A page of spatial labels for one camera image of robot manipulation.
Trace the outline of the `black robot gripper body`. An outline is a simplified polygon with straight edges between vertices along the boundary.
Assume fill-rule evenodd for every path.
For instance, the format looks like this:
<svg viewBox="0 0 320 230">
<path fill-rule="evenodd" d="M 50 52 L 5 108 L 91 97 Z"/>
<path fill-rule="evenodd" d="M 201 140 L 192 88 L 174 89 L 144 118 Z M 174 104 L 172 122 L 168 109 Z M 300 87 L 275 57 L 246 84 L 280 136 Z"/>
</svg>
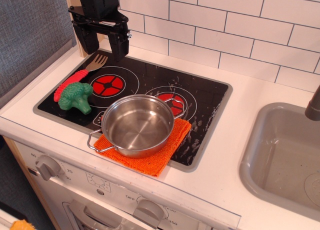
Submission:
<svg viewBox="0 0 320 230">
<path fill-rule="evenodd" d="M 71 6 L 74 28 L 96 33 L 128 33 L 128 17 L 119 12 L 120 0 L 80 0 Z"/>
</svg>

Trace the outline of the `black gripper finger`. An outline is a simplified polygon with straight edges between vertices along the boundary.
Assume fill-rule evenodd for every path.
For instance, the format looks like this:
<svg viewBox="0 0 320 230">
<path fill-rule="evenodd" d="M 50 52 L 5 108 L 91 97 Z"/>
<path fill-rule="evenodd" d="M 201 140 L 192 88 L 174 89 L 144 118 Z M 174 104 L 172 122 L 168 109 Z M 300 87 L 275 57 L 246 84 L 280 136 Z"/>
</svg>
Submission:
<svg viewBox="0 0 320 230">
<path fill-rule="evenodd" d="M 93 31 L 88 24 L 73 21 L 72 26 L 83 50 L 88 55 L 93 54 L 99 49 L 97 33 Z"/>
<path fill-rule="evenodd" d="M 129 53 L 130 30 L 112 28 L 108 34 L 111 51 L 116 62 Z"/>
</svg>

